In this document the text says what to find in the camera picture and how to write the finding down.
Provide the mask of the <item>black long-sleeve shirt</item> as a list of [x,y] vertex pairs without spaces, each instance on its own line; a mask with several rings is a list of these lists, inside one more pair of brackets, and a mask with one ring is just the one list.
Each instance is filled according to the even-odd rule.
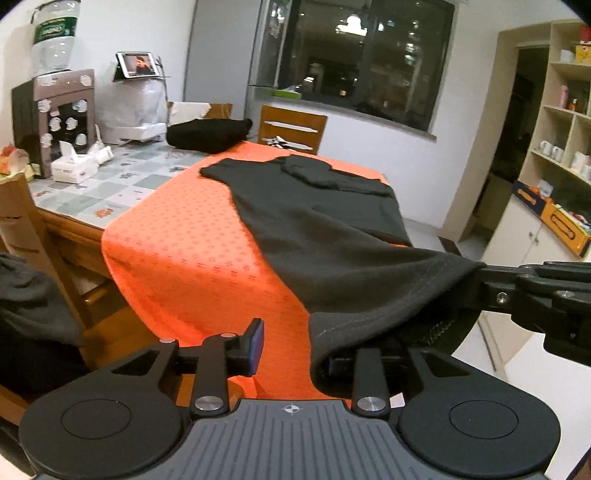
[[224,159],[201,169],[228,186],[266,262],[308,311],[311,382],[351,395],[342,360],[360,348],[451,354],[479,312],[465,303],[478,262],[416,248],[393,189],[290,155]]

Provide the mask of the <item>dark clothes on chair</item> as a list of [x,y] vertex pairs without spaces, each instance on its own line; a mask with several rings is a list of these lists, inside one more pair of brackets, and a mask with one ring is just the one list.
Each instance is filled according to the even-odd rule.
[[56,282],[1,255],[1,385],[31,402],[89,372],[82,330]]

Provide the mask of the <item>orange patterned table mat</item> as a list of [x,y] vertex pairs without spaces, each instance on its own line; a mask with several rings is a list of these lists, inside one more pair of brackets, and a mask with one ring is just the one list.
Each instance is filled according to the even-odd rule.
[[263,259],[228,187],[199,173],[224,158],[263,162],[283,150],[243,142],[205,156],[160,143],[121,154],[128,172],[145,176],[132,180],[132,189],[151,193],[106,227],[101,248],[111,278],[142,322],[160,338],[195,346],[263,319],[259,370],[239,383],[246,395],[322,398],[308,373],[308,312]]

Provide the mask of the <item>checkered tablecloth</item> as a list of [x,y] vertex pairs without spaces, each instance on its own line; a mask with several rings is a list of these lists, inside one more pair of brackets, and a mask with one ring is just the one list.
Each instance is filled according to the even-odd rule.
[[47,212],[105,229],[108,224],[150,196],[158,187],[204,159],[166,142],[128,143],[80,184],[53,179],[29,183],[35,205]]

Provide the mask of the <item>folded black garment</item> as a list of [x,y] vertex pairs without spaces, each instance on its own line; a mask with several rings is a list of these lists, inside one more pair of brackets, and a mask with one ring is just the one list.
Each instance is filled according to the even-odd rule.
[[166,142],[181,150],[218,154],[245,141],[252,124],[252,119],[195,119],[168,127]]

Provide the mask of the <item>white power strip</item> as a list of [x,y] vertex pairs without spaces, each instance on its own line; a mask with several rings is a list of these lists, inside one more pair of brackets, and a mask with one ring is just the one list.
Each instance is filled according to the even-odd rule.
[[111,147],[103,142],[98,125],[95,125],[95,142],[89,147],[87,154],[98,165],[103,165],[114,157]]

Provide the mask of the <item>right side wooden chair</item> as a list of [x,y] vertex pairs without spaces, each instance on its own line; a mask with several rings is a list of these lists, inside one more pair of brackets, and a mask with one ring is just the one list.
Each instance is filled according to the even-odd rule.
[[297,145],[298,152],[315,155],[320,149],[328,117],[270,105],[260,109],[257,142],[267,145],[266,139],[283,137]]

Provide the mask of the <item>wooden chair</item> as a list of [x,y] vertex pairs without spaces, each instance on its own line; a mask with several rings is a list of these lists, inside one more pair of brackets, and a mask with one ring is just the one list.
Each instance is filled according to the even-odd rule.
[[50,294],[47,318],[36,315],[18,324],[25,335],[80,346],[93,366],[119,359],[151,338],[104,263],[98,263],[99,271],[76,263],[66,251],[76,244],[54,236],[23,174],[1,181],[1,241],[43,277]]
[[297,145],[298,152],[315,155],[320,149],[328,117],[270,105],[260,109],[257,142],[267,145],[266,139],[283,137]]

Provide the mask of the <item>white tissue box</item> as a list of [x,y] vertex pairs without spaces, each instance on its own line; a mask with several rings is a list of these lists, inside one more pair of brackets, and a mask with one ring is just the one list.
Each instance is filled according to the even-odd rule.
[[64,141],[60,141],[59,146],[61,156],[50,165],[54,181],[80,184],[97,173],[99,163],[92,156],[78,154],[70,143]]

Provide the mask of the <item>cardboard box with paper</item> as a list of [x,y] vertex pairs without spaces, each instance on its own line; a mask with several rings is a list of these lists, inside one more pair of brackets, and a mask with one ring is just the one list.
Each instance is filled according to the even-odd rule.
[[177,125],[200,119],[229,119],[231,103],[169,102],[167,125]]

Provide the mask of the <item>white plastic bag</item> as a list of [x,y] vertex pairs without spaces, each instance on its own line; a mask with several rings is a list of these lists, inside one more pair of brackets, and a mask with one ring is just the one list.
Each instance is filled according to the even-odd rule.
[[160,141],[166,134],[166,87],[160,79],[104,84],[97,90],[95,110],[106,144]]

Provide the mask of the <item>dark night window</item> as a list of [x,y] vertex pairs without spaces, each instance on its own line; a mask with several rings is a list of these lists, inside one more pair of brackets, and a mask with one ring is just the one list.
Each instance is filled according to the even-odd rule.
[[264,1],[253,89],[426,131],[444,74],[451,1]]

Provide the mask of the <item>brown water dispenser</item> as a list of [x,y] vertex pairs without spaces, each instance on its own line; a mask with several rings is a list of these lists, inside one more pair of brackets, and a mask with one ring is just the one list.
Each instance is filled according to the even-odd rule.
[[37,178],[51,175],[60,143],[85,153],[96,140],[95,74],[92,69],[35,77],[11,91],[15,146],[29,154]]

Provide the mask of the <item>tablet on stand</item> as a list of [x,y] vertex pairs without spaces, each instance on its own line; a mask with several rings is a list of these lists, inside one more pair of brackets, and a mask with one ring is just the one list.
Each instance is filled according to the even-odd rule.
[[159,67],[150,52],[117,52],[113,81],[161,79]]

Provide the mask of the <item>clear water bottle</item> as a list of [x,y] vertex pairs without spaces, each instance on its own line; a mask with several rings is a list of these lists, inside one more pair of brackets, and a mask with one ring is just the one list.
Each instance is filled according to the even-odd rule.
[[68,69],[73,51],[81,2],[48,1],[31,18],[34,27],[32,67],[35,77]]

